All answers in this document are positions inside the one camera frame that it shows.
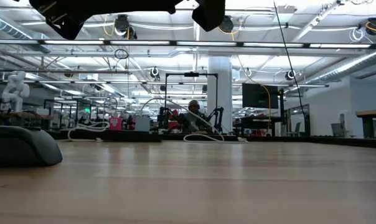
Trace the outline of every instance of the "wall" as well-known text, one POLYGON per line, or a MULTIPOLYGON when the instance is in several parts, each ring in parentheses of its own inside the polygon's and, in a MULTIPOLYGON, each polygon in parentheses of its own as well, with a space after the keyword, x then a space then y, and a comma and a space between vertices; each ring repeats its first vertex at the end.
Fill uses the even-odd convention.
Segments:
MULTIPOLYGON (((351 104, 353 114, 356 111, 376 110, 376 80, 351 78, 351 104)), ((363 138, 362 120, 356 116, 352 118, 353 135, 363 138)))
MULTIPOLYGON (((0 85, 0 98, 5 85, 0 85)), ((54 94, 43 88, 33 88, 30 86, 30 95, 24 98, 24 103, 30 103, 43 107, 45 99, 54 99, 54 94)))
MULTIPOLYGON (((304 93, 303 105, 309 104, 312 136, 331 136, 332 123, 339 123, 340 114, 346 112, 346 130, 351 132, 349 121, 353 114, 350 103, 350 77, 330 83, 328 88, 313 88, 304 93)), ((288 98, 285 108, 300 106, 298 98, 288 98)))

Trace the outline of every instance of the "column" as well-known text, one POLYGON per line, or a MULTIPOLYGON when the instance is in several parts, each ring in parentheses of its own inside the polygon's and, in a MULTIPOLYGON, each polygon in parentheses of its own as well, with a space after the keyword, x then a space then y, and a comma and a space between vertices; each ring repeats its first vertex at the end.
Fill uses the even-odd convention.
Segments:
MULTIPOLYGON (((218 100, 217 106, 224 108, 223 131, 232 131, 232 64, 231 57, 209 57, 207 73, 218 73, 218 100)), ((207 77, 207 114, 216 107, 216 78, 207 77)))

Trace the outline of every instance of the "monitor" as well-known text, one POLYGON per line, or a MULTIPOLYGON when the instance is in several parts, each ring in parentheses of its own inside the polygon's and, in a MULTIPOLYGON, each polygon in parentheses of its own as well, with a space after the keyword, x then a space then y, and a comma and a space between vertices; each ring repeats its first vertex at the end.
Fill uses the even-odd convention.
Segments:
MULTIPOLYGON (((265 86, 270 92, 271 108, 278 109, 278 87, 265 86)), ((251 108, 268 108, 268 93, 259 84, 242 83, 242 106, 251 108)))

